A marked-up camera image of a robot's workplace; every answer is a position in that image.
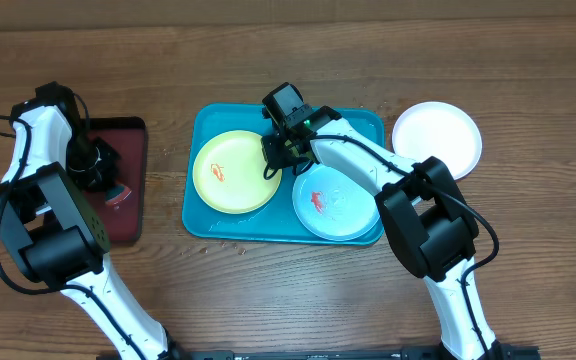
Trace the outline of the white plate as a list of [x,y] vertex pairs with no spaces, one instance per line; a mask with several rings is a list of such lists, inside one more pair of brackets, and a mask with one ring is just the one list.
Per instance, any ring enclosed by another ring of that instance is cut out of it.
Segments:
[[417,162],[431,156],[440,159],[455,180],[474,170],[483,151],[473,119],[462,109],[438,101],[405,110],[394,124],[392,146],[397,155]]

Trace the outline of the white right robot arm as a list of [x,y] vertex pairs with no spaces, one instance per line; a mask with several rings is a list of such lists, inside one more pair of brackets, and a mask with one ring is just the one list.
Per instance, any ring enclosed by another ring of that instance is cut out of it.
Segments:
[[339,112],[313,109],[283,83],[262,100],[273,132],[262,139],[265,178],[314,163],[333,168],[373,196],[392,252],[424,280],[441,328],[441,348],[454,359],[500,359],[474,280],[474,241],[490,224],[470,207],[447,166],[400,157],[369,140]]

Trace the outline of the yellow-green plate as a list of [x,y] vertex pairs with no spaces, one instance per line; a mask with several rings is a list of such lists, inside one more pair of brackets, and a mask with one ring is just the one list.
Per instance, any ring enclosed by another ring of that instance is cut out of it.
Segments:
[[261,136],[234,130],[210,139],[196,156],[192,178],[199,197],[212,209],[243,214],[266,204],[281,183],[281,170],[266,170]]

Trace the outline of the black and pink sponge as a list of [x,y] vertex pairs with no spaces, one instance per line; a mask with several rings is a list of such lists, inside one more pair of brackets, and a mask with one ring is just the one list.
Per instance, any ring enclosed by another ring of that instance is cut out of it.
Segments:
[[126,200],[131,193],[132,190],[130,187],[123,183],[115,182],[114,185],[105,192],[104,203],[107,207],[116,207]]

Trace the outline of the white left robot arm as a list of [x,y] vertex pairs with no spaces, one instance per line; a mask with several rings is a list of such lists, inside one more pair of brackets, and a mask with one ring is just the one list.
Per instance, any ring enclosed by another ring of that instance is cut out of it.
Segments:
[[186,359],[188,353],[137,302],[109,255],[110,240],[86,192],[120,196],[118,153],[89,139],[81,97],[57,82],[13,106],[15,140],[0,183],[0,279],[29,296],[60,293],[79,305],[119,359]]

